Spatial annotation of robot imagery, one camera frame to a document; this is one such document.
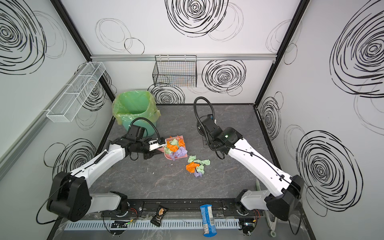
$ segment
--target gray floor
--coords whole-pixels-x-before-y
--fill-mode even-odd
[[[188,155],[210,159],[205,174],[196,178],[185,166],[187,158],[168,160],[163,154],[144,160],[129,157],[108,169],[90,188],[91,193],[111,190],[124,193],[128,199],[171,198],[234,198],[242,189],[256,190],[256,177],[241,163],[227,156],[217,158],[215,152],[203,148],[202,136],[196,130],[193,106],[158,106],[161,117],[157,121],[160,135],[183,135]],[[264,136],[251,105],[214,106],[217,124],[225,129],[233,127],[265,158],[271,161]],[[208,106],[198,106],[199,115],[210,114]],[[108,140],[126,133],[122,125],[113,125]]]

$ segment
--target black wire basket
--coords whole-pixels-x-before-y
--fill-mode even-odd
[[[168,83],[178,87],[197,86],[196,55],[157,55],[152,78],[155,86]]]

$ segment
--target purple paper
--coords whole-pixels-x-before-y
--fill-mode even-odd
[[[179,149],[176,152],[172,152],[170,154],[170,157],[174,161],[175,157],[183,157],[183,156],[185,156],[187,154],[187,152],[188,151],[184,147],[179,147]]]
[[[195,169],[195,173],[194,173],[195,177],[202,177],[203,174],[201,172],[196,172],[196,169]]]

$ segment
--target blue snack wrapper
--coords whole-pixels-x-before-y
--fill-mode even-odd
[[[200,206],[201,215],[203,217],[204,236],[213,237],[217,234],[215,219],[212,214],[212,205],[205,204]]]

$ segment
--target green paper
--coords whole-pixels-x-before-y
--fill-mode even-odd
[[[179,147],[179,141],[176,140],[176,138],[174,138],[172,141],[170,141],[169,144],[171,144],[171,145],[177,145],[177,147]]]
[[[196,172],[201,172],[201,174],[204,174],[204,165],[196,167]]]
[[[188,163],[193,162],[196,159],[196,156],[189,156]]]
[[[172,153],[172,151],[167,147],[164,147],[164,152],[168,155],[170,155]]]
[[[204,165],[211,165],[211,161],[209,159],[203,160],[203,161],[201,161],[201,160],[194,160],[194,162],[198,162],[198,163],[204,164]]]

